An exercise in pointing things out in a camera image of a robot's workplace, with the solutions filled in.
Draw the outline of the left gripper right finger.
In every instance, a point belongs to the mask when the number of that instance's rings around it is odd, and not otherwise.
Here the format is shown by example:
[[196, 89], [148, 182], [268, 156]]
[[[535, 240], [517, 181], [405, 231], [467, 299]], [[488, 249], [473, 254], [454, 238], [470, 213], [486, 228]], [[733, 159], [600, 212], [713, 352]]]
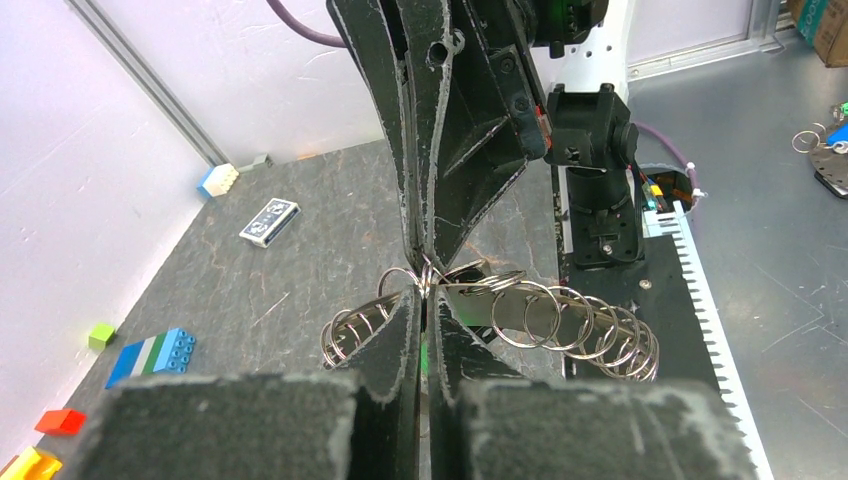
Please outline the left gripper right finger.
[[436, 479], [753, 479], [743, 436], [696, 382], [530, 380], [428, 298]]

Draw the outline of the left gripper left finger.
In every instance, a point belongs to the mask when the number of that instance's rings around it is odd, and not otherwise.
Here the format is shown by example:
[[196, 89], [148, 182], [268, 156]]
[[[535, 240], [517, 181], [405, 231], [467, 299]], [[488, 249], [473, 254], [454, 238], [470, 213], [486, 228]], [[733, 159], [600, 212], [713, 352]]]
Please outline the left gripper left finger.
[[422, 300], [337, 368], [137, 378], [113, 390], [66, 479], [415, 479]]

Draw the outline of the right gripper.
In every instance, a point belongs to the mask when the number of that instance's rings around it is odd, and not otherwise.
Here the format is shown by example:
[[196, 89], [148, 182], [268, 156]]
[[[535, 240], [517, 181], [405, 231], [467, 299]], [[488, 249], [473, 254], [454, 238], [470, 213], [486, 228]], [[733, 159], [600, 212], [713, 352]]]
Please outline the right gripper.
[[410, 266], [445, 269], [549, 149], [533, 1], [329, 1], [396, 171]]

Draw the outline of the metal disc keyring with rings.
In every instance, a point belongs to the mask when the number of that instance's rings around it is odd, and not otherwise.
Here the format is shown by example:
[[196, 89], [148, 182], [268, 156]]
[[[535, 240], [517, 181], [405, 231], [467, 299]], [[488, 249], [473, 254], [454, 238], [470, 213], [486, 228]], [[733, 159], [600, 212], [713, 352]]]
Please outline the metal disc keyring with rings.
[[658, 376], [659, 342], [633, 312], [571, 287], [531, 281], [522, 270], [495, 274], [483, 259], [447, 273], [431, 263], [422, 272], [403, 267], [385, 270], [375, 300], [343, 309], [323, 326], [320, 347], [325, 368], [340, 365], [389, 320], [400, 298], [385, 291], [394, 273], [407, 276], [420, 297], [443, 286], [449, 300], [480, 308], [488, 323], [483, 339], [495, 337], [519, 349], [556, 352], [585, 361], [613, 379], [651, 382]]

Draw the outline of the green key tag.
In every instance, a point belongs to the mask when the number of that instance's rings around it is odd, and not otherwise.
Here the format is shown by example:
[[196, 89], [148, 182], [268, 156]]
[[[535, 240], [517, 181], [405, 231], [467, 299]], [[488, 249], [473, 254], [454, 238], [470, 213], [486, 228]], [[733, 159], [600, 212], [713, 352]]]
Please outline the green key tag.
[[443, 381], [491, 376], [498, 358], [488, 348], [488, 329], [478, 307], [460, 300], [431, 298], [426, 307], [425, 339], [429, 375]]

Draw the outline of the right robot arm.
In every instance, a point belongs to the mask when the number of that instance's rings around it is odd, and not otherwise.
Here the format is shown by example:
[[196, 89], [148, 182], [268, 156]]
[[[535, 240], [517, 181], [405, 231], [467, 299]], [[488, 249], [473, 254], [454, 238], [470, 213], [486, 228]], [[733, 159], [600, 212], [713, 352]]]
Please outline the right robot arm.
[[612, 211], [638, 132], [611, 84], [546, 92], [553, 58], [605, 20], [606, 1], [331, 1], [373, 98], [398, 183], [409, 264], [449, 266], [481, 218], [542, 159], [573, 167], [575, 206]]

